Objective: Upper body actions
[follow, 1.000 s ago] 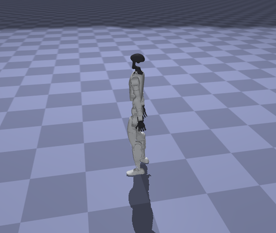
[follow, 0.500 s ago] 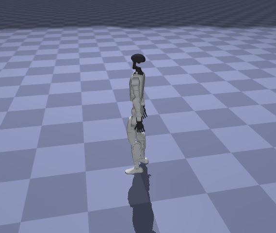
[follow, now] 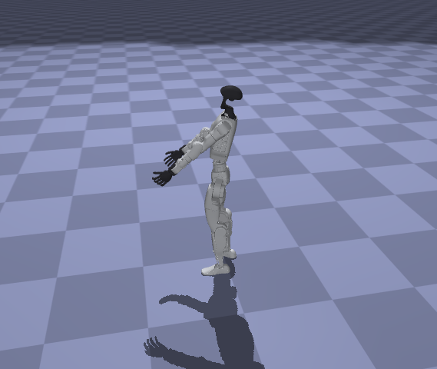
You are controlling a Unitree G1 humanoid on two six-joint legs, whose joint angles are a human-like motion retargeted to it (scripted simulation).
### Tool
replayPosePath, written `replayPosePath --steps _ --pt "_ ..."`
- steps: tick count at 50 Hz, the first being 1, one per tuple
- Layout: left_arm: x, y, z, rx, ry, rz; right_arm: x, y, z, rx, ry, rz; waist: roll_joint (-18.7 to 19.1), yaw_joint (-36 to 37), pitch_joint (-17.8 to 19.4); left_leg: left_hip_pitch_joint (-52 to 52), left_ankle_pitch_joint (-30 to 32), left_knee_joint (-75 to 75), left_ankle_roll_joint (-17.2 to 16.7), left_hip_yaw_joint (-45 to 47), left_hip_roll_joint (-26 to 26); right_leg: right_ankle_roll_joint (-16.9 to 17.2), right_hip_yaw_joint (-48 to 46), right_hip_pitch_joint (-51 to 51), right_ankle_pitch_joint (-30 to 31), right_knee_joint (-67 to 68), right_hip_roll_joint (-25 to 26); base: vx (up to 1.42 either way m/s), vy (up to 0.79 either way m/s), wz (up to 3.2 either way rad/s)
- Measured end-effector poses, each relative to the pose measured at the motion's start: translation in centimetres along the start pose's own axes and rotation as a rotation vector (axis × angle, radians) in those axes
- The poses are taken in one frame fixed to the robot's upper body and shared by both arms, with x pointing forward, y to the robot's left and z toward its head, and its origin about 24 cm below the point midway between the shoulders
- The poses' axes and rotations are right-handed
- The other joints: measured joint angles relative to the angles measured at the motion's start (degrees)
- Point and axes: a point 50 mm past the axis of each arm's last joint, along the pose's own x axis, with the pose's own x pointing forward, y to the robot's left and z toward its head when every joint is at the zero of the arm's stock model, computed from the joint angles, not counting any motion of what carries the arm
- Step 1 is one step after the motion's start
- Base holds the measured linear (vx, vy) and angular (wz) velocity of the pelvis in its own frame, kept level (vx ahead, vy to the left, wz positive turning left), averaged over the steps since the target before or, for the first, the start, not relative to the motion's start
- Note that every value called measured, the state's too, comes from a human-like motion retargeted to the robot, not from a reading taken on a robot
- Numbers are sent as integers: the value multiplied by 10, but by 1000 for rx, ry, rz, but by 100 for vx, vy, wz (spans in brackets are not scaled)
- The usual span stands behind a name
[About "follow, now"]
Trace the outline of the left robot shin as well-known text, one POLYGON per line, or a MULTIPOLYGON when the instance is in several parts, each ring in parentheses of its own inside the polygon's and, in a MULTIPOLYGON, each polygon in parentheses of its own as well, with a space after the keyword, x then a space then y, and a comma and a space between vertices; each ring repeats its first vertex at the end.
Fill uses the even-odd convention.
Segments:
POLYGON ((216 231, 213 233, 211 231, 213 250, 217 262, 217 268, 223 267, 223 253, 226 251, 226 233, 227 230, 224 227, 216 228, 216 231), (222 267, 221 267, 222 266, 222 267))

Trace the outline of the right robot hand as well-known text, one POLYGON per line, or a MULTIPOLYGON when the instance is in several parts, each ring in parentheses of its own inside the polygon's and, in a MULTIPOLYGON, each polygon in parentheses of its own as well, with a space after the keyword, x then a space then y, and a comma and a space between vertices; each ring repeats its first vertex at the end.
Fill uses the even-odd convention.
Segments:
POLYGON ((184 148, 186 145, 184 145, 184 146, 182 146, 181 148, 179 148, 179 151, 178 150, 175 150, 175 151, 169 151, 169 152, 167 152, 167 153, 165 153, 166 155, 168 155, 168 154, 171 154, 171 155, 169 155, 169 156, 167 156, 165 159, 164 159, 164 161, 165 160, 167 160, 168 158, 170 158, 170 159, 168 159, 166 162, 165 162, 165 164, 167 164, 171 159, 173 159, 167 166, 169 167, 169 165, 171 164, 171 163, 173 163, 173 164, 175 164, 176 162, 177 162, 177 160, 179 159, 179 158, 182 158, 182 155, 185 155, 183 152, 182 152, 182 148, 184 148))

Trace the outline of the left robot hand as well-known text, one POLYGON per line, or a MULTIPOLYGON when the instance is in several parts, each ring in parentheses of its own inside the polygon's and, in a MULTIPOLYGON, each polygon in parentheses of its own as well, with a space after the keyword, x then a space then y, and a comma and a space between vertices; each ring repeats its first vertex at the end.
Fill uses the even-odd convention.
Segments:
POLYGON ((153 172, 153 174, 160 174, 159 176, 157 176, 156 178, 153 178, 152 177, 152 179, 154 180, 154 182, 155 183, 157 183, 158 185, 161 185, 162 187, 164 186, 164 185, 166 185, 166 183, 168 183, 170 180, 171 180, 171 178, 172 178, 172 175, 173 176, 175 176, 176 174, 175 173, 173 173, 172 172, 172 168, 174 168, 175 167, 175 165, 176 164, 173 164, 173 165, 171 165, 169 168, 168 168, 168 170, 167 171, 163 171, 163 172, 153 172), (158 179, 158 180, 157 180, 158 179), (156 181, 155 181, 156 180, 156 181), (162 180, 162 181, 161 181, 162 180), (160 182, 159 182, 160 181, 160 182), (165 182, 164 182, 165 181, 165 182), (164 183, 163 183, 164 182, 164 183), (163 183, 163 184, 162 184, 163 183))

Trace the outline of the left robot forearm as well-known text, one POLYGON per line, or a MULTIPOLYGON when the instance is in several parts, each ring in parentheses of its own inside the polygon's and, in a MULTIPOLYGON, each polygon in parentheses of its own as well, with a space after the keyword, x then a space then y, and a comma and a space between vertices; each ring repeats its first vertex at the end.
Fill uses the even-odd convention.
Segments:
POLYGON ((202 152, 203 147, 200 144, 195 144, 191 150, 188 150, 187 153, 182 156, 182 158, 179 158, 177 162, 175 163, 175 167, 172 168, 172 172, 177 174, 179 173, 183 168, 186 168, 186 166, 191 162, 194 161, 202 152))

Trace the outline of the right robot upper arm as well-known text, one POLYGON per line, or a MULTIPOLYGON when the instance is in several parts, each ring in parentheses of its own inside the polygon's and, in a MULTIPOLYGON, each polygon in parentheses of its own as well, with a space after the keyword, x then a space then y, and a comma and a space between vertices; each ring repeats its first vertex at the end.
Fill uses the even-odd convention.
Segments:
MULTIPOLYGON (((224 110, 224 111, 225 111, 225 110, 224 110)), ((224 112, 224 111, 222 111, 222 112, 224 112)), ((221 113, 222 113, 222 112, 221 112, 221 113)), ((212 125, 211 125, 210 128, 208 128, 208 127, 204 127, 204 128, 202 128, 201 131, 200 131, 200 136, 201 136, 202 138, 205 138, 208 134, 210 134, 213 125, 214 125, 214 122, 212 123, 212 125)))

